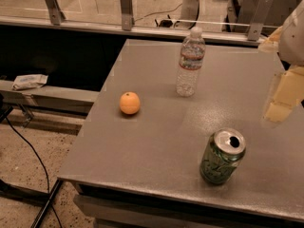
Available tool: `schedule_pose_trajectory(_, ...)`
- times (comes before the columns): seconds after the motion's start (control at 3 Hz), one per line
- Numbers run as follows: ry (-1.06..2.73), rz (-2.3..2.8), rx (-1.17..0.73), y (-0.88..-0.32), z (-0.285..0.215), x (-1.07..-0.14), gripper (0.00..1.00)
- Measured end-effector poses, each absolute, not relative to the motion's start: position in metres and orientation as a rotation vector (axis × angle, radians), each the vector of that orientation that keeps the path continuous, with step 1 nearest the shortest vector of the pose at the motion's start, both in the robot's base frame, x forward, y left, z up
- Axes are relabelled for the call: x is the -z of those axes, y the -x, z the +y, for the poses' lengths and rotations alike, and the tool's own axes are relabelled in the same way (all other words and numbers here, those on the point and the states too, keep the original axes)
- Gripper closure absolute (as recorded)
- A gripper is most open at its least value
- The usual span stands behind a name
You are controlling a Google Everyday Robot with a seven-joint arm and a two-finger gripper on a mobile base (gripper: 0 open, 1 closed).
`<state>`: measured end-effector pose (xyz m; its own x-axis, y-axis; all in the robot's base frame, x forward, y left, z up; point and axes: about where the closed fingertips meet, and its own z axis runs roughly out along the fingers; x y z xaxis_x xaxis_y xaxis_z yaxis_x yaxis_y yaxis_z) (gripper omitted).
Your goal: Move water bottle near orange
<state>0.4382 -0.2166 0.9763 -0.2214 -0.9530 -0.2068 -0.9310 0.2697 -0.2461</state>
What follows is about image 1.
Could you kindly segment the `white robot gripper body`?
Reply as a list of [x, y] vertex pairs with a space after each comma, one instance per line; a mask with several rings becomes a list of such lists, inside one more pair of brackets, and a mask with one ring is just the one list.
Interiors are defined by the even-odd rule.
[[298, 4], [282, 26], [278, 53], [282, 61], [304, 66], [304, 0]]

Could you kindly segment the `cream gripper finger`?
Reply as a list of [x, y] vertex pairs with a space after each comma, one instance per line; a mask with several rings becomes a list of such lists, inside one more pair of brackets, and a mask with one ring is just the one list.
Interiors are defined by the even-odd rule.
[[278, 52], [278, 44], [283, 27], [277, 28], [266, 40], [259, 46], [258, 50], [262, 52]]
[[264, 119], [282, 123], [303, 100], [304, 67], [290, 67], [279, 76], [275, 91], [267, 104]]

